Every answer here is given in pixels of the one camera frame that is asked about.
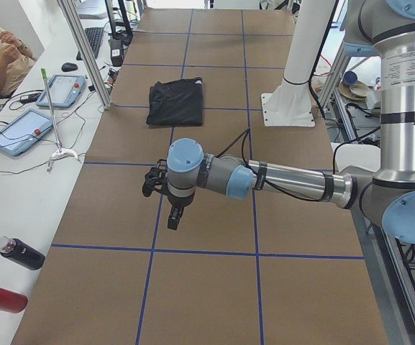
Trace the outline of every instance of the black keyboard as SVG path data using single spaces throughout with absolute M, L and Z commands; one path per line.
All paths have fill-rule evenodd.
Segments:
M 101 46 L 101 41 L 104 36 L 104 28 L 103 27 L 87 27 L 85 30 L 87 40 L 89 41 L 92 52 L 94 53 L 94 57 L 97 58 L 99 56 L 99 50 Z M 77 60 L 82 60 L 81 54 L 78 52 L 76 55 Z

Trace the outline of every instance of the white desk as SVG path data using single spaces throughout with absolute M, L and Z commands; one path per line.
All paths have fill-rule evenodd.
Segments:
M 86 20 L 84 27 L 103 26 L 105 20 Z M 96 59 L 99 68 L 109 63 L 108 37 L 104 41 Z M 76 63 L 78 70 L 70 74 L 87 75 L 82 61 L 76 61 L 77 48 L 68 27 L 61 28 L 56 39 L 46 49 L 36 65 L 25 78 L 16 93 L 33 89 L 43 89 L 40 68 L 46 68 L 47 75 L 62 73 L 61 65 L 65 62 Z M 105 77 L 108 66 L 101 70 Z M 84 89 L 75 105 L 67 111 L 72 111 L 82 103 L 89 91 Z M 11 121 L 25 109 L 36 108 L 34 103 L 26 105 L 18 111 L 11 111 L 6 106 L 0 113 L 1 121 Z M 87 151 L 91 144 L 102 111 L 99 97 L 94 94 L 87 103 L 79 109 L 79 114 L 86 119 L 83 132 L 73 149 L 78 153 Z M 59 118 L 65 111 L 56 111 Z M 59 124 L 60 138 L 64 147 L 73 144 L 83 121 L 72 115 Z M 55 141 L 55 135 L 50 132 L 45 139 Z M 37 143 L 32 149 L 18 158 L 10 158 L 0 152 L 0 170 L 20 171 L 48 160 L 56 150 L 56 145 L 50 142 Z M 55 162 L 51 172 L 47 165 L 38 167 L 21 175 L 0 173 L 0 236 L 20 238 L 34 248 L 47 254 L 58 224 L 63 215 L 76 178 L 81 170 L 82 162 L 68 157 Z M 0 256 L 0 287 L 30 296 L 40 271 L 30 271 Z M 0 311 L 0 345 L 10 344 L 23 312 L 18 314 Z

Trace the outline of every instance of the device screen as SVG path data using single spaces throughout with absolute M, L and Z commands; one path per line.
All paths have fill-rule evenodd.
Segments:
M 54 82 L 49 87 L 52 103 L 65 103 L 76 83 L 76 80 L 76 77 L 72 78 L 70 76 L 59 75 L 55 77 Z M 44 97 L 42 97 L 40 103 L 47 103 L 47 94 L 45 94 Z
M 13 151 L 26 140 L 34 140 L 35 130 L 42 128 L 48 122 L 49 119 L 30 111 L 17 122 L 3 129 L 0 134 L 0 146 Z

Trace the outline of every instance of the computer mouse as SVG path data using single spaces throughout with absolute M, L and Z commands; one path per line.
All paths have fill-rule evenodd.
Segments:
M 78 65 L 76 65 L 75 63 L 64 63 L 62 65 L 63 72 L 70 72 L 71 70 L 77 70 L 77 69 L 78 69 Z

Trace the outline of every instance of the black bottle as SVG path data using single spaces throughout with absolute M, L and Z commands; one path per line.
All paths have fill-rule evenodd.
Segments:
M 38 270 L 45 259 L 43 254 L 19 239 L 9 239 L 5 236 L 0 237 L 0 254 L 28 270 Z

